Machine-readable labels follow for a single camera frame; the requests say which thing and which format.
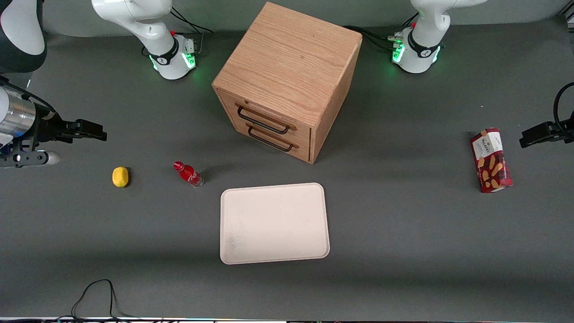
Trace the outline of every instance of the drawer handle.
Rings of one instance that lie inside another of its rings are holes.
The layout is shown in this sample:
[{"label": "drawer handle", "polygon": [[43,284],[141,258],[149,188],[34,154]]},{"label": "drawer handle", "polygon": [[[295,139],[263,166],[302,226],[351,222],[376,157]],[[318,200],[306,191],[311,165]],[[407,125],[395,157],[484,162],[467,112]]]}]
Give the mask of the drawer handle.
[{"label": "drawer handle", "polygon": [[269,140],[265,140],[265,139],[263,139],[263,138],[257,136],[256,134],[252,134],[252,133],[251,133],[252,130],[253,130],[253,127],[252,127],[252,126],[249,126],[249,130],[247,131],[247,133],[249,134],[249,136],[250,136],[251,138],[255,138],[255,139],[261,141],[262,143],[267,144],[267,145],[270,145],[271,147],[277,148],[277,149],[279,149],[280,151],[283,151],[283,152],[289,152],[289,151],[291,151],[291,149],[293,149],[293,144],[290,144],[290,145],[289,145],[289,148],[283,148],[283,147],[281,147],[281,146],[279,146],[279,145],[277,145],[277,144],[272,143],[272,142],[269,141]]},{"label": "drawer handle", "polygon": [[260,126],[260,127],[262,127],[262,128],[265,128],[265,129],[267,129],[267,130],[269,130],[269,131],[272,131],[272,132],[278,133],[278,134],[285,134],[285,133],[287,133],[287,130],[289,130],[289,126],[288,126],[288,125],[285,126],[285,130],[279,130],[279,129],[275,129],[275,128],[272,127],[272,126],[268,126],[268,125],[266,125],[266,124],[263,124],[263,123],[261,123],[261,122],[255,120],[255,119],[253,119],[253,118],[250,118],[250,117],[248,117],[248,116],[245,116],[245,115],[241,114],[241,111],[243,111],[243,107],[242,107],[241,105],[238,105],[238,106],[239,106],[239,109],[237,109],[237,114],[239,114],[239,116],[240,116],[241,118],[243,118],[243,119],[245,119],[245,120],[247,120],[247,121],[251,121],[251,122],[253,122],[254,124],[256,124],[256,125],[258,125],[258,126]]}]

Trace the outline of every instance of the white robotic arm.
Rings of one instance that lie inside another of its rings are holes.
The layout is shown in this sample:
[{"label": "white robotic arm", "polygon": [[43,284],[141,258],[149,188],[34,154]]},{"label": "white robotic arm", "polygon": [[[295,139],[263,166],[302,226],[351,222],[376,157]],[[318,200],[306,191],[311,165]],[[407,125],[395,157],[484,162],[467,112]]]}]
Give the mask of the white robotic arm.
[{"label": "white robotic arm", "polygon": [[487,0],[410,0],[418,10],[419,18],[414,28],[407,27],[395,33],[398,40],[393,62],[409,73],[422,73],[437,59],[440,41],[451,26],[447,10],[471,7]]},{"label": "white robotic arm", "polygon": [[179,79],[195,68],[193,40],[172,36],[162,21],[140,22],[169,14],[172,0],[92,0],[92,6],[102,19],[138,37],[150,53],[154,68],[164,78]]}]

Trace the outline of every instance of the white tray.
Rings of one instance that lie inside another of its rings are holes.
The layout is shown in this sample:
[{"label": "white tray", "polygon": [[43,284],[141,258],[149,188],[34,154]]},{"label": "white tray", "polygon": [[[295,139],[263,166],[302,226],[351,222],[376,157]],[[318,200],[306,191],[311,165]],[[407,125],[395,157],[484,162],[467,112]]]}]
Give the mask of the white tray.
[{"label": "white tray", "polygon": [[325,193],[317,183],[229,189],[221,195],[219,256],[226,264],[329,254]]}]

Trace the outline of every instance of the metal cylinder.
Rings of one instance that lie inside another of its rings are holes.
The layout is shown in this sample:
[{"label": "metal cylinder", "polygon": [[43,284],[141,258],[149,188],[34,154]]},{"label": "metal cylinder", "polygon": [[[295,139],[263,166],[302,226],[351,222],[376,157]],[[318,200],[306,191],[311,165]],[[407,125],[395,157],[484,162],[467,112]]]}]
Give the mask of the metal cylinder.
[{"label": "metal cylinder", "polygon": [[0,88],[0,133],[20,137],[34,125],[36,107],[5,87]]}]

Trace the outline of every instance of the wooden box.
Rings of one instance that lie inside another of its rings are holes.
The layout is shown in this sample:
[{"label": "wooden box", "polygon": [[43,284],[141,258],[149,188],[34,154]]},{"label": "wooden box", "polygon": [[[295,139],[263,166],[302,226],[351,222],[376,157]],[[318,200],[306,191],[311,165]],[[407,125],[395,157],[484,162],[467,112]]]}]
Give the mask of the wooden box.
[{"label": "wooden box", "polygon": [[349,91],[361,41],[268,2],[212,86],[238,132],[312,164]]}]

